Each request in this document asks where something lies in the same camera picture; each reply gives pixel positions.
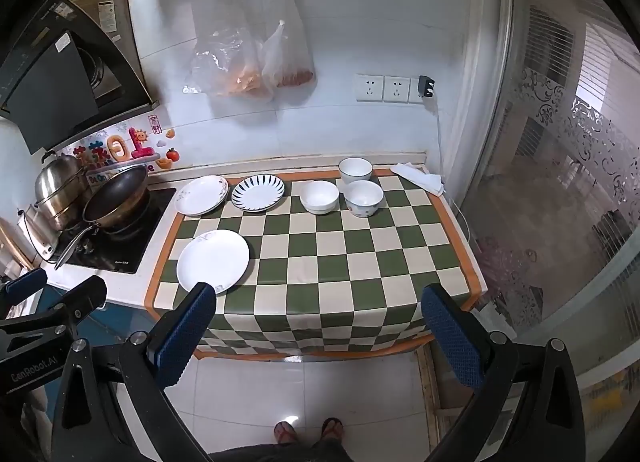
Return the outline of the white floral plate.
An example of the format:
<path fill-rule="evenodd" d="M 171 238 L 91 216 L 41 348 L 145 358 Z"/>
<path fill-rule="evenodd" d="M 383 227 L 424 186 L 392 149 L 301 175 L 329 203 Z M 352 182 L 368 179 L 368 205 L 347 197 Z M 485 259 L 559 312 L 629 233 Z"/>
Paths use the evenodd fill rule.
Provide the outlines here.
<path fill-rule="evenodd" d="M 243 237 L 231 230 L 200 234 L 181 252 L 177 263 L 180 286 L 190 292 L 203 282 L 217 294 L 235 286 L 250 262 L 250 248 Z"/>

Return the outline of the white pink-flower plate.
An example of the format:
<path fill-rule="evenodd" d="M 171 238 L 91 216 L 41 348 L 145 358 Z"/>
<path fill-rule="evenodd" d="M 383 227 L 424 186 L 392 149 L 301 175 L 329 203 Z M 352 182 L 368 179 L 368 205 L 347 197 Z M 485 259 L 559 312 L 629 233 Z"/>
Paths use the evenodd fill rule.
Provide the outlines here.
<path fill-rule="evenodd" d="M 202 216 L 224 203 L 228 191 L 228 180 L 221 176 L 207 175 L 194 179 L 178 191 L 176 211 L 189 217 Z"/>

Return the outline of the blue leaf pattern plate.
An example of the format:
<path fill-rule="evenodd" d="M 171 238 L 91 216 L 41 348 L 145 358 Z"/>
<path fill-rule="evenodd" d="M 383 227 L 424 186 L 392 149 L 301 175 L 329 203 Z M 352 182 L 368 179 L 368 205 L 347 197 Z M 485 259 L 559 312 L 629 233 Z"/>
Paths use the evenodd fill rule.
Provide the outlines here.
<path fill-rule="evenodd" d="M 284 196 L 283 180 L 271 174 L 258 174 L 239 182 L 231 193 L 231 202 L 239 210 L 260 213 L 273 208 Z"/>

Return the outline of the white bowl coloured spots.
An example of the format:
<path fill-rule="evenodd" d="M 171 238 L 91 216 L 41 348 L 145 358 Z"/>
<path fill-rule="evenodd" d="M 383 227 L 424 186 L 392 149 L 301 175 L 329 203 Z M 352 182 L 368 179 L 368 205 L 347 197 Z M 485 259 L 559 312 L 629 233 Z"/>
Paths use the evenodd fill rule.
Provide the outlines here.
<path fill-rule="evenodd" d="M 344 187 L 343 196 L 352 214 L 360 218 L 369 218 L 378 210 L 384 192 L 375 182 L 357 180 Z"/>

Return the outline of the plain white bowl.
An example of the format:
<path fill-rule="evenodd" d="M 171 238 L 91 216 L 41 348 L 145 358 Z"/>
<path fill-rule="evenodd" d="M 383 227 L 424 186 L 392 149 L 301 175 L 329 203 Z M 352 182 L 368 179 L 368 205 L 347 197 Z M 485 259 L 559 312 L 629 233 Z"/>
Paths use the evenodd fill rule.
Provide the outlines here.
<path fill-rule="evenodd" d="M 338 209 L 340 192 L 336 185 L 326 180 L 307 182 L 300 194 L 304 209 L 313 215 L 321 216 Z"/>

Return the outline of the white bowl dark rim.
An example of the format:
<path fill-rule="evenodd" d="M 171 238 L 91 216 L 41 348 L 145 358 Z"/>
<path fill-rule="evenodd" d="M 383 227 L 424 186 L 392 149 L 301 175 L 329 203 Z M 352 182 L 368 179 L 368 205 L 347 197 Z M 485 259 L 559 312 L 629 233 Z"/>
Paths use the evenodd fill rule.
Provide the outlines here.
<path fill-rule="evenodd" d="M 352 156 L 351 158 L 342 159 L 338 163 L 338 171 L 342 181 L 345 184 L 351 184 L 360 180 L 369 180 L 373 173 L 373 166 L 366 159 Z"/>

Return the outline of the stainless steel kettle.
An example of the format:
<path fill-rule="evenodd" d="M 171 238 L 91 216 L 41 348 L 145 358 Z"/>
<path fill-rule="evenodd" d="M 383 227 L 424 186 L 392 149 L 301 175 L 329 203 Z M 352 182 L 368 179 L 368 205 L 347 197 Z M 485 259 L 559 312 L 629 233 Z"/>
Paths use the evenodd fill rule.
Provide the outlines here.
<path fill-rule="evenodd" d="M 36 208 L 56 231 L 73 227 L 82 219 L 90 199 L 87 167 L 74 156 L 46 152 L 35 181 Z"/>

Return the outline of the black frying pan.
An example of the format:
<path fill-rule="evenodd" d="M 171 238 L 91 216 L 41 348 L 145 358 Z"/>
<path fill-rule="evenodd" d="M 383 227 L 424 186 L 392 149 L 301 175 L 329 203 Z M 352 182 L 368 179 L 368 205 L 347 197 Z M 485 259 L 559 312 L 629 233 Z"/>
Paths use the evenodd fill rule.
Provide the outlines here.
<path fill-rule="evenodd" d="M 137 209 L 148 192 L 149 176 L 142 165 L 114 175 L 93 193 L 82 211 L 82 225 L 54 264 L 58 269 L 68 262 L 90 232 L 120 226 Z"/>

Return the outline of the green checkered table mat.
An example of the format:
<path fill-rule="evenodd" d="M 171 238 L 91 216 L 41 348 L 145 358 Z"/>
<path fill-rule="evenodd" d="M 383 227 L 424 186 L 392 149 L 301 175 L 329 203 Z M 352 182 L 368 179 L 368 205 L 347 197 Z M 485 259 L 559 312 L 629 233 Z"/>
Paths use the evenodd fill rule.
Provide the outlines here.
<path fill-rule="evenodd" d="M 186 296 L 180 253 L 200 234 L 230 230 L 245 239 L 250 259 L 240 281 L 218 296 L 196 356 L 360 358 L 427 343 L 423 289 L 437 282 L 470 309 L 486 282 L 445 199 L 384 168 L 373 179 L 384 198 L 368 218 L 346 206 L 306 212 L 300 196 L 311 172 L 286 175 L 283 199 L 262 214 L 226 203 L 202 217 L 176 216 L 145 309 L 159 317 L 176 308 Z"/>

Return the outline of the left foot in sandal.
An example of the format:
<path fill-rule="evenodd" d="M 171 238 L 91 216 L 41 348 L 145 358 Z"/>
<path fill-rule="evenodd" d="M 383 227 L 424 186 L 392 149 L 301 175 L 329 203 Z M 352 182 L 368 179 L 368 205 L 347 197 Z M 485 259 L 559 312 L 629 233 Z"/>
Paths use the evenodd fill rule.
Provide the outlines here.
<path fill-rule="evenodd" d="M 298 444 L 299 438 L 289 422 L 281 421 L 273 427 L 273 435 L 278 445 Z"/>

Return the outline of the frosted glass sliding door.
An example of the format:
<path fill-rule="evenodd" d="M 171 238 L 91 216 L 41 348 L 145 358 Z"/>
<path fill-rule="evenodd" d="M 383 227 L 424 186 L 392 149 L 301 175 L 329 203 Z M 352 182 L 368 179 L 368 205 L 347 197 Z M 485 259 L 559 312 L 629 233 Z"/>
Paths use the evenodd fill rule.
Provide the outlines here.
<path fill-rule="evenodd" d="M 639 223 L 639 52 L 604 0 L 510 0 L 497 112 L 463 204 L 516 333 L 576 296 Z"/>

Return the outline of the black plug adapter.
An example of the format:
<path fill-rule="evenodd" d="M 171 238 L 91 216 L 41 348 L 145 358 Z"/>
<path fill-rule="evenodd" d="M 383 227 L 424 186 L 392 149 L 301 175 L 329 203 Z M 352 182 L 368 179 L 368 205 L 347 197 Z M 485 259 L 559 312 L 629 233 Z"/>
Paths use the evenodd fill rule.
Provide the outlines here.
<path fill-rule="evenodd" d="M 418 94 L 421 98 L 432 98 L 435 92 L 435 81 L 427 75 L 418 78 Z"/>

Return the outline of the clear bag red contents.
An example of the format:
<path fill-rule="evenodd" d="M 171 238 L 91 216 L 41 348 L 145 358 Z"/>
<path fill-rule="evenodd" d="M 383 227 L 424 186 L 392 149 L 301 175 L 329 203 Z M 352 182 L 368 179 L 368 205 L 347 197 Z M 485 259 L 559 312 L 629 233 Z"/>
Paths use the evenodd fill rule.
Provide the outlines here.
<path fill-rule="evenodd" d="M 276 0 L 270 37 L 262 46 L 262 78 L 271 89 L 299 87 L 316 78 L 305 27 L 295 0 Z"/>

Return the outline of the middle white wall socket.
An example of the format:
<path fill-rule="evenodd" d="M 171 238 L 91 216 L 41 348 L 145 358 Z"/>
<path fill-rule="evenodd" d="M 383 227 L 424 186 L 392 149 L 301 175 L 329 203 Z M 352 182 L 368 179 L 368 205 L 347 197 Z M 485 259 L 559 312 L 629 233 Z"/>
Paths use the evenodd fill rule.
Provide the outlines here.
<path fill-rule="evenodd" d="M 386 76 L 384 78 L 383 101 L 406 104 L 409 100 L 410 78 Z"/>

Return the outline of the white wall socket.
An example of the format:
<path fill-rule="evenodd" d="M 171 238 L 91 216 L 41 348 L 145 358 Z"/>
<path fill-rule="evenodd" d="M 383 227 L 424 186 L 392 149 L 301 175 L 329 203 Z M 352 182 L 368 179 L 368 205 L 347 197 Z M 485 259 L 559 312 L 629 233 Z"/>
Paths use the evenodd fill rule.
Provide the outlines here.
<path fill-rule="evenodd" d="M 355 99 L 360 102 L 382 102 L 384 78 L 382 75 L 356 74 Z"/>
<path fill-rule="evenodd" d="M 409 100 L 410 78 L 386 76 L 384 78 L 383 101 L 406 104 Z"/>

